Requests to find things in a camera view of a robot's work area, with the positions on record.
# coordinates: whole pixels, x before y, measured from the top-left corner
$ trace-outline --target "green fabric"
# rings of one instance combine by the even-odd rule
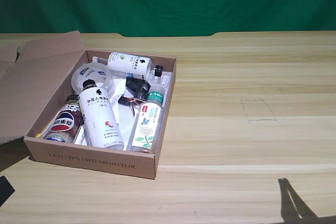
[[[1,33],[336,30],[335,0],[0,0]]]

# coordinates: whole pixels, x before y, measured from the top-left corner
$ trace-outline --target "black bottle cap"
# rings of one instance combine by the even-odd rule
[[[96,82],[94,80],[86,80],[85,82],[83,82],[83,89],[89,89],[89,88],[93,88],[96,87]]]
[[[161,77],[162,71],[163,71],[163,67],[159,66],[159,65],[156,65],[154,75],[157,76],[157,77]]]

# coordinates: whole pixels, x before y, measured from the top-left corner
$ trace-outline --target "open cardboard box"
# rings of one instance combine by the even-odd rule
[[[78,31],[28,42],[16,60],[16,47],[0,51],[0,143],[24,137],[33,159],[75,168],[155,179],[176,75],[176,59],[149,57],[172,72],[159,141],[154,154],[119,151],[35,138],[73,93],[73,72],[110,51],[85,50]]]

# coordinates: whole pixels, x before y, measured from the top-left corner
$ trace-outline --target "plastic bottle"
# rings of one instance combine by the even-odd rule
[[[112,52],[107,62],[109,69],[118,72],[126,73],[127,77],[143,79],[148,81],[150,76],[160,77],[163,68],[159,65],[154,65],[150,58],[123,54],[121,52]]]
[[[116,118],[114,117],[107,91],[97,88],[95,81],[86,80],[79,95],[87,144],[95,147],[123,150]]]
[[[137,114],[127,145],[128,151],[153,153],[158,139],[162,117],[164,88],[157,82],[151,85],[147,101]]]

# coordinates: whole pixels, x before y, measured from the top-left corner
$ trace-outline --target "wooden table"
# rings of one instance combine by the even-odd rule
[[[0,34],[0,46],[41,36]],[[177,57],[157,179],[24,158],[1,172],[16,190],[1,223],[336,222],[334,31],[82,36]],[[20,142],[0,148],[3,167],[27,155]]]

